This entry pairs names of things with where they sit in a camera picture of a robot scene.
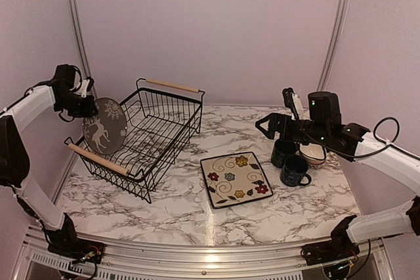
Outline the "blue zigzag patterned bowl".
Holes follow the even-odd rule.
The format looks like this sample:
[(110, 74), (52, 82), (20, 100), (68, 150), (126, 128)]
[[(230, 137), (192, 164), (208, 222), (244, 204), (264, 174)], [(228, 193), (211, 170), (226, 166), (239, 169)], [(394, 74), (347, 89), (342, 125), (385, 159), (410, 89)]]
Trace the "blue zigzag patterned bowl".
[(306, 159), (309, 167), (320, 167), (325, 163), (326, 160), (315, 160), (315, 159)]

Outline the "round grey reindeer plate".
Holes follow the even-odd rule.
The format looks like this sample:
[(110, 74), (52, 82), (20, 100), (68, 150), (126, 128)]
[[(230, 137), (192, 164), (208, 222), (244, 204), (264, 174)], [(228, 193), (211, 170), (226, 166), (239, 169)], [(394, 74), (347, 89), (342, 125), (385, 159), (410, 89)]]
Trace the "round grey reindeer plate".
[(83, 119), (83, 136), (87, 145), (101, 155), (113, 154), (127, 136), (127, 119), (122, 107), (111, 98), (95, 101), (98, 114)]

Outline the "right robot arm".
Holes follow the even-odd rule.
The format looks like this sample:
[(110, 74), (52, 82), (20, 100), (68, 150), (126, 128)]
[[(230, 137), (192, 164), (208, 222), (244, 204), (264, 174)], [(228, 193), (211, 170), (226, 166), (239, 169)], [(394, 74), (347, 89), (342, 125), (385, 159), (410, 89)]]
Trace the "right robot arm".
[(299, 99), (293, 89), (283, 90), (283, 100), (291, 115), (271, 113), (255, 123), (268, 139), (299, 144), (316, 144), (350, 162), (367, 165), (409, 188), (414, 198), (403, 205), (370, 215), (356, 216), (345, 224), (344, 234), (337, 234), (325, 244), (325, 253), (338, 259), (350, 249), (378, 237), (405, 233), (419, 234), (419, 157), (376, 136), (357, 123), (344, 125), (338, 96), (318, 91), (308, 95), (309, 119), (299, 116)]

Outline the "beige ceramic bowl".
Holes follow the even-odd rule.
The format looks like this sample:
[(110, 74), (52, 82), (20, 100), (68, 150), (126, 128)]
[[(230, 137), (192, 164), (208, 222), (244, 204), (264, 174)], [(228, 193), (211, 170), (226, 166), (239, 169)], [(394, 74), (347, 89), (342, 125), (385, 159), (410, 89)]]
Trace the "beige ceramic bowl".
[(316, 144), (301, 144), (299, 147), (299, 155), (305, 159), (326, 160), (327, 154), (322, 146)]

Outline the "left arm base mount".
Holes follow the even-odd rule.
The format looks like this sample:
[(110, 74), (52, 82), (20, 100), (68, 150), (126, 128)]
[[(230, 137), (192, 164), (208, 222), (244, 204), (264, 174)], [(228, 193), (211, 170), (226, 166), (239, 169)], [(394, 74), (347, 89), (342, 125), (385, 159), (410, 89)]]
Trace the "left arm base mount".
[(102, 261), (105, 244), (97, 241), (79, 239), (75, 244), (49, 242), (48, 251), (72, 258), (74, 264), (91, 262), (99, 264)]

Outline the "black wire dish rack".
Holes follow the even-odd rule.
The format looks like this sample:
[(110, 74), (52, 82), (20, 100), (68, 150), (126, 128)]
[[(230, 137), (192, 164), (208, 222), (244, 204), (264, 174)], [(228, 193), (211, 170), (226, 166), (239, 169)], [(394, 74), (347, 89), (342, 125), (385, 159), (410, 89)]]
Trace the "black wire dish rack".
[(85, 137), (64, 142), (93, 176), (150, 203), (163, 175), (200, 132), (204, 95), (198, 88), (140, 78), (120, 103), (127, 129), (116, 152), (96, 153)]

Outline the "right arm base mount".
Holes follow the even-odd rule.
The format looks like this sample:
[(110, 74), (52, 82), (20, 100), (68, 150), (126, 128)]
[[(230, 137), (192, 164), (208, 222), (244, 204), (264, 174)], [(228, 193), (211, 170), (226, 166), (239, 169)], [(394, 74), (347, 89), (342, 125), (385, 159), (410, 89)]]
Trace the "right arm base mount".
[(358, 256), (360, 249), (354, 244), (337, 245), (333, 241), (323, 241), (302, 246), (301, 256), (307, 266), (324, 264), (336, 260)]

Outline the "dark blue mug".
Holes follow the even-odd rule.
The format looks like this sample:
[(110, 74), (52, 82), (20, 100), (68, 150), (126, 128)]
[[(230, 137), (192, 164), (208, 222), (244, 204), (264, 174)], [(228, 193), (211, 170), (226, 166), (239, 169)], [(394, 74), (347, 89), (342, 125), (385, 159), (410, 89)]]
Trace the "dark blue mug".
[(309, 165), (300, 155), (290, 155), (284, 161), (280, 180), (289, 187), (308, 186), (312, 177), (307, 173)]

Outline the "square floral ceramic plate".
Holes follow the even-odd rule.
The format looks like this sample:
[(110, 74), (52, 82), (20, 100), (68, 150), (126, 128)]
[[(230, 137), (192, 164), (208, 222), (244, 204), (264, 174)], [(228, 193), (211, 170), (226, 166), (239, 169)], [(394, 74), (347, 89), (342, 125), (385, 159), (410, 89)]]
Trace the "square floral ceramic plate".
[(273, 196), (268, 178), (252, 151), (202, 159), (200, 166), (213, 209), (233, 207)]

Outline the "dark green mug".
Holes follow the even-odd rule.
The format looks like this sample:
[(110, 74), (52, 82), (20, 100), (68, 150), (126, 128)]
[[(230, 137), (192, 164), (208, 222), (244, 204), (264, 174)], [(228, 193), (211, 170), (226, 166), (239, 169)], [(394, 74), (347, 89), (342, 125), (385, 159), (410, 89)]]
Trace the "dark green mug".
[(298, 145), (294, 142), (288, 142), (277, 139), (271, 153), (270, 161), (278, 168), (282, 168), (285, 159), (290, 155), (295, 155), (298, 151)]

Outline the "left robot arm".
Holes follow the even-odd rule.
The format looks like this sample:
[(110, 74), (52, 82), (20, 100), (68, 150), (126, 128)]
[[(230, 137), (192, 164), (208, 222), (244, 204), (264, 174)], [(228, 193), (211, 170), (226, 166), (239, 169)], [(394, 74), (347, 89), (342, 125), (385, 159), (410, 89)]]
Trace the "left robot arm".
[(44, 111), (67, 111), (70, 117), (98, 114), (95, 97), (89, 93), (92, 79), (84, 79), (77, 88), (64, 79), (51, 79), (29, 88), (23, 97), (1, 112), (1, 185), (10, 187), (18, 204), (39, 221), (50, 245), (69, 257), (83, 251), (72, 219), (62, 212), (30, 175), (30, 158), (21, 133)]

